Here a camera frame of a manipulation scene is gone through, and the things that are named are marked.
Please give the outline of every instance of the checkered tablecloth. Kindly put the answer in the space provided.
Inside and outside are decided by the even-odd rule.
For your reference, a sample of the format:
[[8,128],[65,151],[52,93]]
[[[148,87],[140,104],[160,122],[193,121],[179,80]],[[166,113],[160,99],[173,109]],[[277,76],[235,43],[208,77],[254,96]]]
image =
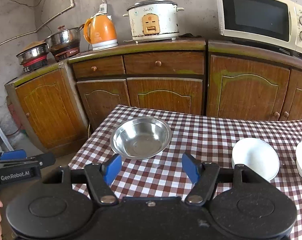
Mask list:
[[[242,138],[255,137],[269,143],[279,156],[280,170],[271,183],[296,204],[297,222],[290,237],[302,239],[302,177],[295,163],[295,149],[302,141],[302,120],[243,121],[118,105],[86,141],[69,166],[80,169],[91,162],[108,160],[114,154],[110,147],[110,136],[114,129],[138,116],[154,116],[164,120],[171,127],[172,141],[153,158],[122,160],[122,170],[111,186],[117,197],[178,195],[184,199],[192,183],[182,171],[183,153],[191,153],[202,162],[215,162],[223,168],[231,168],[235,143]],[[217,191],[229,188],[229,184],[223,184]],[[77,184],[74,189],[88,195],[86,185]]]

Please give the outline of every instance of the rice cooker lid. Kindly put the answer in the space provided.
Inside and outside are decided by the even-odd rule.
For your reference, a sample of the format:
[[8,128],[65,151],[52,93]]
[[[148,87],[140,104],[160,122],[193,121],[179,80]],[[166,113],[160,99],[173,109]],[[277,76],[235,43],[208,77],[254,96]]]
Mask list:
[[146,1],[142,1],[142,2],[137,2],[134,5],[130,6],[127,11],[136,8],[136,7],[140,7],[140,6],[144,6],[144,5],[148,5],[148,4],[155,4],[155,3],[171,3],[174,5],[177,5],[177,3],[171,1],[171,0],[146,0]]

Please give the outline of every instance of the orange electric kettle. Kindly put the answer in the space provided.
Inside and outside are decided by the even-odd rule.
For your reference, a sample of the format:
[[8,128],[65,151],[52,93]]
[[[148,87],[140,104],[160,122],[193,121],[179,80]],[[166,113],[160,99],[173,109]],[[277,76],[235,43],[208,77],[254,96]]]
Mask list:
[[93,50],[106,49],[118,45],[116,32],[111,16],[106,13],[97,13],[87,19],[83,34]]

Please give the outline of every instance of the stainless steel bowl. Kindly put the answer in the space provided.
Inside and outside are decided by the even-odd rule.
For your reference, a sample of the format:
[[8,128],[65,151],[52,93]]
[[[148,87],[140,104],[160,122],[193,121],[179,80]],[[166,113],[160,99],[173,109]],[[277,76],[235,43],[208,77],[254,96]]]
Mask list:
[[23,65],[33,59],[36,59],[40,56],[47,55],[49,53],[49,48],[46,43],[39,45],[38,47],[29,49],[17,55],[19,64]]
[[121,124],[111,135],[111,148],[128,159],[143,160],[162,152],[172,132],[167,123],[154,117],[138,117]]
[[50,52],[55,52],[59,49],[68,47],[75,43],[80,43],[81,29],[83,26],[77,28],[70,28],[66,30],[60,30],[45,39],[49,46]]

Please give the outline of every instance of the wooden knob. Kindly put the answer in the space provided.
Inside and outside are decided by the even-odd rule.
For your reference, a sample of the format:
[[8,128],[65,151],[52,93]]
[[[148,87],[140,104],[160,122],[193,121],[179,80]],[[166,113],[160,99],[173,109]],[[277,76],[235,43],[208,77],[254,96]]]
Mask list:
[[162,65],[162,62],[161,62],[161,61],[157,60],[157,61],[155,62],[155,66],[156,66],[156,67],[161,67],[161,65]]

